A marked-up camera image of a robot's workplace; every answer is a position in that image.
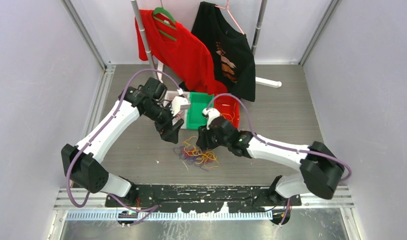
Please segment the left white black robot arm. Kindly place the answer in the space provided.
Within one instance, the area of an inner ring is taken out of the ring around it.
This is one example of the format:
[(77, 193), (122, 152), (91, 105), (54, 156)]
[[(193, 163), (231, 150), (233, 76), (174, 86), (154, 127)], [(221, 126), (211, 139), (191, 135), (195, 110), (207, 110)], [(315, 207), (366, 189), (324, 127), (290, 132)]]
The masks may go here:
[(111, 111), (84, 139), (75, 145), (66, 144), (61, 150), (65, 176), (90, 193), (108, 193), (126, 207), (136, 203), (138, 194), (133, 182), (109, 173), (103, 166), (107, 152), (120, 135), (139, 117), (154, 122), (160, 138), (178, 143), (183, 120), (176, 115), (190, 107), (190, 101), (179, 89), (177, 95), (164, 101), (167, 86), (150, 77), (137, 88), (129, 86), (121, 93)]

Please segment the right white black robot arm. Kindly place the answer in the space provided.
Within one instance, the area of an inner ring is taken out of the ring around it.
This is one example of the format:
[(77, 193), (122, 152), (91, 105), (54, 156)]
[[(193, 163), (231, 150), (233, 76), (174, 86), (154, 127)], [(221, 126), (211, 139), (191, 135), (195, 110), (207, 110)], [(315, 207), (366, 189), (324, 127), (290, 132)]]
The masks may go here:
[(237, 157), (268, 160), (296, 170), (297, 174), (280, 175), (272, 182), (269, 199), (277, 206), (306, 193), (330, 200), (345, 172), (345, 165), (322, 142), (295, 145), (275, 141), (251, 131), (239, 131), (222, 116), (198, 128), (196, 145), (204, 151), (225, 147)]

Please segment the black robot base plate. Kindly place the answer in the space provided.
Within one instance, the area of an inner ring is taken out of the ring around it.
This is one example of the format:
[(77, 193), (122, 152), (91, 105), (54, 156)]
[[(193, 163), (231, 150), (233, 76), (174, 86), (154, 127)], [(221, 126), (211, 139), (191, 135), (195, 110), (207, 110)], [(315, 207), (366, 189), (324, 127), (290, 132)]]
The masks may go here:
[(147, 210), (160, 213), (262, 213), (273, 207), (284, 209), (286, 199), (275, 196), (269, 186), (261, 185), (184, 185), (138, 184), (132, 196), (106, 195), (105, 206)]

